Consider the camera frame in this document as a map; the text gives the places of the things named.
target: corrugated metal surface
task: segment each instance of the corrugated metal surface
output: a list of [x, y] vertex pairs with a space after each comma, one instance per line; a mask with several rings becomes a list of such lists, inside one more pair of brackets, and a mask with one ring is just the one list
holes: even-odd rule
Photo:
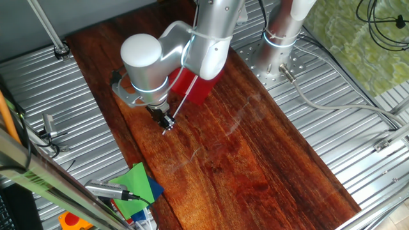
[[[398, 103], [402, 102], [403, 99], [409, 96], [409, 81], [406, 81], [393, 89], [390, 89], [381, 95], [377, 96], [375, 99], [385, 108], [390, 111], [393, 107], [397, 106]], [[403, 111], [399, 114], [399, 117], [405, 121], [409, 122], [409, 109]]]
[[[264, 2], [267, 13], [273, 3], [277, 3], [272, 0]], [[237, 52], [258, 41], [263, 29], [258, 1], [246, 1], [245, 5], [249, 21], [236, 27], [232, 40], [232, 47]], [[326, 56], [317, 47], [303, 41], [296, 45]], [[367, 104], [367, 100], [356, 92], [358, 86], [353, 80], [346, 80], [317, 57], [299, 50], [296, 53], [307, 68], [297, 76], [297, 81], [310, 100], [320, 105]], [[373, 148], [390, 134], [390, 126], [377, 113], [364, 109], [314, 109], [306, 105], [288, 81], [278, 82], [268, 92], [361, 208], [387, 196], [388, 192], [409, 180], [409, 150], [404, 142], [398, 141], [379, 153]], [[385, 109], [389, 110], [409, 95], [409, 84], [385, 94], [382, 97], [389, 104]], [[409, 113], [405, 112], [401, 117], [409, 121]]]
[[[264, 0], [263, 2], [267, 17], [273, 6], [279, 3], [277, 0]], [[264, 18], [258, 0], [246, 0], [245, 8], [249, 19], [246, 23], [235, 27], [233, 39], [231, 40], [231, 46], [234, 49], [259, 40], [261, 31], [264, 28]]]
[[[0, 74], [16, 101], [25, 108], [27, 121], [36, 130], [43, 127], [42, 113], [52, 114], [59, 131], [54, 139], [70, 152], [60, 153], [56, 162], [82, 184], [90, 179], [108, 180], [128, 171], [128, 166], [101, 114], [74, 58], [58, 61], [52, 47], [0, 65]], [[64, 212], [35, 195], [44, 229], [59, 226]]]

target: wooden board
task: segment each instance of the wooden board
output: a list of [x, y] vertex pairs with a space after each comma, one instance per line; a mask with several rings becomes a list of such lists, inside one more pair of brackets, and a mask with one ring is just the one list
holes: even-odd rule
[[[114, 95], [123, 41], [193, 16], [190, 3], [170, 1], [66, 38], [125, 160], [165, 188], [160, 228], [335, 229], [354, 216], [359, 206], [234, 51], [205, 103], [186, 102], [165, 136], [145, 108]], [[173, 111], [180, 100], [170, 96]]]

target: green folder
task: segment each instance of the green folder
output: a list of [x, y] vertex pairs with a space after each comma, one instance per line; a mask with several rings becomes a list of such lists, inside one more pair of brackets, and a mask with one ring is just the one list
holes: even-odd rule
[[[134, 164], [134, 167], [122, 176], [110, 180], [111, 183], [119, 183], [126, 185], [128, 190], [141, 198], [153, 203], [155, 200], [153, 198], [152, 190], [149, 185], [148, 177], [146, 175], [145, 169], [142, 163]], [[116, 206], [121, 211], [125, 219], [130, 219], [130, 216], [143, 210], [148, 206], [143, 201], [131, 200], [122, 201], [115, 199]]]

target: hose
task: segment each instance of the hose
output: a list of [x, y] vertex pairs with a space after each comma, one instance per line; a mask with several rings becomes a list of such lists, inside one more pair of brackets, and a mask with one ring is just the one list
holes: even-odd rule
[[405, 126], [406, 123], [404, 121], [402, 121], [401, 119], [399, 119], [397, 116], [391, 114], [390, 112], [387, 112], [383, 109], [379, 109], [377, 107], [373, 107], [370, 105], [341, 105], [341, 106], [322, 106], [322, 105], [317, 105], [314, 102], [308, 100], [307, 97], [305, 97], [305, 95], [303, 94], [303, 92], [301, 91], [300, 87], [298, 86], [297, 82], [293, 82], [293, 85], [295, 87], [295, 89], [298, 91], [298, 93], [300, 94], [300, 96], [304, 99], [305, 102], [307, 102], [307, 104], [309, 104], [310, 106], [316, 108], [316, 109], [323, 109], [323, 110], [338, 110], [338, 109], [351, 109], [351, 108], [359, 108], [359, 109], [369, 109], [375, 112], [380, 112], [384, 115], [386, 115], [387, 117], [394, 119], [395, 121], [397, 121], [401, 126]]

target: blue object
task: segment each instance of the blue object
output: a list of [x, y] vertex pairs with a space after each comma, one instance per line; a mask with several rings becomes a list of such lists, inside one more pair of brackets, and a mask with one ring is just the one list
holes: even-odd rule
[[[155, 200], [157, 200], [159, 198], [159, 196], [164, 192], [164, 188], [162, 186], [160, 186], [154, 179], [150, 178], [148, 176], [148, 181], [149, 181], [149, 185], [151, 187], [152, 190], [152, 194], [153, 194], [153, 198]], [[133, 214], [132, 216], [130, 216], [130, 218], [134, 221], [140, 221], [140, 220], [146, 220], [146, 216], [145, 213], [142, 211], [138, 211], [137, 213]]]

